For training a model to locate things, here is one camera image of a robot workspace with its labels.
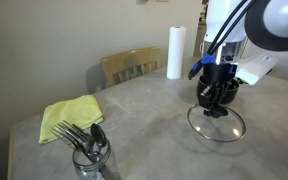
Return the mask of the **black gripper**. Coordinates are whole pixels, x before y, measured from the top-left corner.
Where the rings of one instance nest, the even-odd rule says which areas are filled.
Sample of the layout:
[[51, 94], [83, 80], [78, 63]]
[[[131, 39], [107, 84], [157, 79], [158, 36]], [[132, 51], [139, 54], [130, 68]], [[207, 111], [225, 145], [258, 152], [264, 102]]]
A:
[[235, 77], [236, 69], [237, 66], [230, 63], [204, 66], [203, 77], [207, 86], [199, 93], [199, 104], [203, 108], [210, 109], [212, 107], [212, 97], [216, 99], [214, 108], [221, 109], [220, 103], [225, 97], [230, 81]]

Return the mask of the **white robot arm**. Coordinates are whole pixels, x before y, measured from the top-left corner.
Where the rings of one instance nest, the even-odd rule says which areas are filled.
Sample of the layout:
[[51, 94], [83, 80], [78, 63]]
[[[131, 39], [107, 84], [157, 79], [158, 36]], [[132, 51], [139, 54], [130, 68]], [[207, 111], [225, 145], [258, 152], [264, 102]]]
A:
[[208, 113], [224, 113], [231, 101], [227, 91], [240, 73], [251, 72], [247, 82], [254, 84], [271, 67], [260, 56], [249, 66], [238, 65], [245, 40], [265, 50], [288, 51], [288, 0], [209, 0], [206, 25], [208, 48], [189, 75], [203, 73], [204, 84], [197, 87], [199, 105]]

